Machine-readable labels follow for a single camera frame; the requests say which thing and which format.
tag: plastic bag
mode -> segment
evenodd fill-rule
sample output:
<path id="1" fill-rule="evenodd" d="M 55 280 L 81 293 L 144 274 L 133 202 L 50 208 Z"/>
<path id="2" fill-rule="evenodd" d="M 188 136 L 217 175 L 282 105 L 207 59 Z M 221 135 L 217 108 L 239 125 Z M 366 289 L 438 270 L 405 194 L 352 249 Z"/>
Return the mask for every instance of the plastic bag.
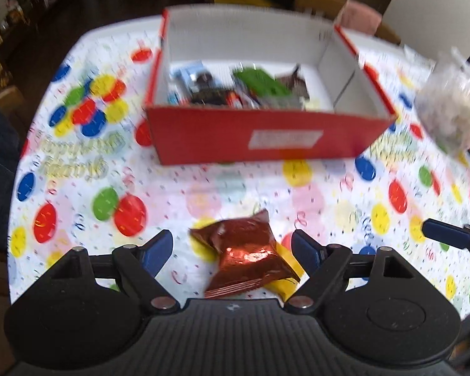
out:
<path id="1" fill-rule="evenodd" d="M 441 55 L 415 107 L 427 133 L 447 153 L 470 148 L 470 65 L 457 49 Z"/>

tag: brown wrapper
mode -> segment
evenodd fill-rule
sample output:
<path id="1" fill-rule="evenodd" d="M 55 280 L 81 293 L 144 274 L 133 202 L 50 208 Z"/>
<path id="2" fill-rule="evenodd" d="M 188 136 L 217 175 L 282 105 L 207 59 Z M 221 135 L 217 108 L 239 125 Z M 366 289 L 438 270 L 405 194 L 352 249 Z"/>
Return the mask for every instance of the brown wrapper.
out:
<path id="1" fill-rule="evenodd" d="M 206 298 L 243 293 L 284 278 L 300 280 L 277 253 L 266 209 L 251 217 L 190 229 L 190 234 L 219 253 L 219 270 L 204 293 Z"/>

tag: balloon print tablecloth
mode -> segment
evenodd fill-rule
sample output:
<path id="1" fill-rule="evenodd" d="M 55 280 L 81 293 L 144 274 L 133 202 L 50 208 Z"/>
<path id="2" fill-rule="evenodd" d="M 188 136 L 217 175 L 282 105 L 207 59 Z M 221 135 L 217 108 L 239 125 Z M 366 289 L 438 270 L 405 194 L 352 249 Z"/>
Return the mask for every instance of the balloon print tablecloth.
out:
<path id="1" fill-rule="evenodd" d="M 428 240 L 420 229 L 428 217 L 470 222 L 470 158 L 447 156 L 412 107 L 428 70 L 364 52 L 399 118 L 357 159 L 162 167 L 141 110 L 157 30 L 119 30 L 73 47 L 30 129 L 9 222 L 12 300 L 75 245 L 110 253 L 166 228 L 174 250 L 157 279 L 183 304 L 203 295 L 217 267 L 188 228 L 265 207 L 284 246 L 296 228 L 355 253 L 392 246 L 462 316 L 470 312 L 469 253 Z M 272 296 L 264 289 L 243 295 Z"/>

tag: floor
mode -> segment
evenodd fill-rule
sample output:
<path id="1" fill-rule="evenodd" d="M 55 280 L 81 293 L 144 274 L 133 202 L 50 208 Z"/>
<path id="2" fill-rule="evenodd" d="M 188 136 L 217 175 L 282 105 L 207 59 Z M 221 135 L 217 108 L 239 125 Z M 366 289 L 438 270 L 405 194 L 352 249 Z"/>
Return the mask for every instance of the floor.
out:
<path id="1" fill-rule="evenodd" d="M 50 79 L 69 49 L 87 31 L 132 18 L 161 14 L 171 0 L 61 0 L 8 59 L 14 83 L 28 103 L 31 121 Z"/>

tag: cardboard box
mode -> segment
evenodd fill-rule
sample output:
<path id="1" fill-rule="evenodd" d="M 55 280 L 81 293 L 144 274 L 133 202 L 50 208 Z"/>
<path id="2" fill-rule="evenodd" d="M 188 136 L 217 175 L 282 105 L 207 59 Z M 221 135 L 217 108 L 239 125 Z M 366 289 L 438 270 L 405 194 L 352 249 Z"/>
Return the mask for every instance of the cardboard box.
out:
<path id="1" fill-rule="evenodd" d="M 163 165 L 356 157 L 396 118 L 375 72 L 359 67 L 355 48 L 327 20 L 233 5 L 179 6 L 164 12 L 161 38 L 144 105 Z M 196 60 L 223 80 L 240 63 L 269 73 L 301 64 L 311 98 L 325 111 L 167 104 L 170 70 Z"/>

